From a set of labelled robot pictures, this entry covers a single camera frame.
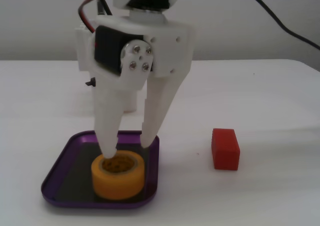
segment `white wall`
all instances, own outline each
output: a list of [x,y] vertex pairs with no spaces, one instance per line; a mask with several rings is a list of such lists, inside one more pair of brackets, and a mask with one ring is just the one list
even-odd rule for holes
[[[0,59],[75,60],[82,1],[0,0]],[[288,27],[320,44],[320,0],[264,1]],[[95,10],[95,3],[88,6],[89,15]],[[179,0],[166,15],[196,26],[195,59],[285,58],[320,69],[320,51],[284,33],[254,0]]]

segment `white table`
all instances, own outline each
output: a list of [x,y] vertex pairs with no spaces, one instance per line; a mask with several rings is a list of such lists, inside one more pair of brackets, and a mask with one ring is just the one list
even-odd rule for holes
[[[159,187],[125,211],[61,209],[40,185],[93,129],[77,62],[0,62],[1,225],[319,225],[320,73],[288,60],[194,62],[159,132]],[[122,130],[141,128],[146,92]],[[214,127],[234,128],[238,172],[215,171]]]

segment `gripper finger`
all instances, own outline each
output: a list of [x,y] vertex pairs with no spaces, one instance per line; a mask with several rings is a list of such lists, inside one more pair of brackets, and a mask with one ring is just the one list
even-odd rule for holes
[[147,96],[144,106],[144,122],[140,136],[142,147],[149,147],[155,139],[169,107],[188,72],[172,77],[147,80]]
[[124,95],[97,84],[93,90],[94,130],[105,158],[116,153],[118,130],[124,113]]

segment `red block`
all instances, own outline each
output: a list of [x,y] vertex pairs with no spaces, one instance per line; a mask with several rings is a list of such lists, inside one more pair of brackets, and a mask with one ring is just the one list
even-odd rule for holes
[[238,170],[240,148],[233,129],[214,129],[212,134],[212,156],[214,168]]

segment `tape roll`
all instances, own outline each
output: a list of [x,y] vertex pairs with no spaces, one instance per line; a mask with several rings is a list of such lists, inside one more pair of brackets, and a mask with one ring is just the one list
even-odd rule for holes
[[95,193],[105,199],[133,197],[145,185],[145,162],[131,151],[117,151],[111,159],[100,155],[93,161],[91,172]]

